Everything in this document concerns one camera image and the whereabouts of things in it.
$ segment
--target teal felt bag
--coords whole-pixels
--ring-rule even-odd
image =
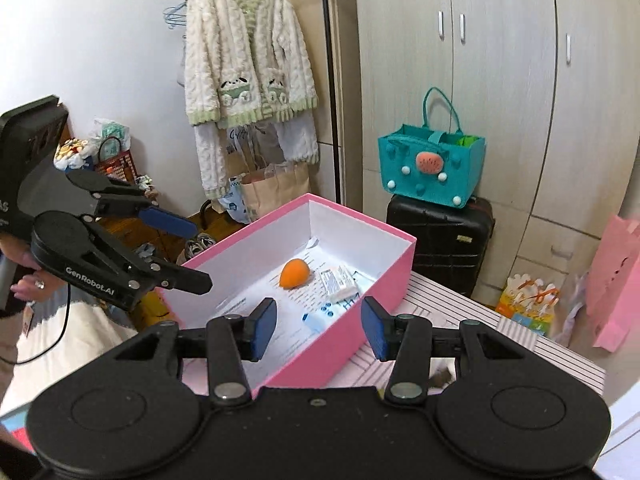
[[[449,105],[458,129],[431,130],[427,99],[438,92]],[[444,92],[429,88],[422,102],[423,126],[402,127],[378,139],[382,186],[391,193],[462,208],[473,193],[484,163],[484,137],[462,132],[455,108]]]

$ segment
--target cardigan sleeve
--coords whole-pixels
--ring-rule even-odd
[[[220,119],[220,25],[213,0],[188,0],[184,94],[193,125]]]
[[[276,40],[284,51],[284,70],[289,80],[289,105],[293,111],[315,108],[318,106],[318,95],[311,62],[300,22],[290,0],[280,0],[274,18]]]

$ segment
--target white fluffy cardigan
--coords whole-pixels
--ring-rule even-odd
[[[194,125],[281,122],[318,105],[290,0],[189,0],[184,82]]]

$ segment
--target black suitcase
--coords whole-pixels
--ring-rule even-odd
[[[394,195],[386,223],[418,238],[414,271],[470,296],[495,219],[491,204],[471,197],[463,209]]]

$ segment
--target orange egg-shaped object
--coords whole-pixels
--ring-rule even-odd
[[[442,171],[444,160],[437,153],[420,152],[415,157],[415,165],[421,173],[433,175]]]
[[[294,258],[289,260],[280,273],[280,286],[282,288],[294,288],[303,285],[311,275],[311,269],[305,260]]]

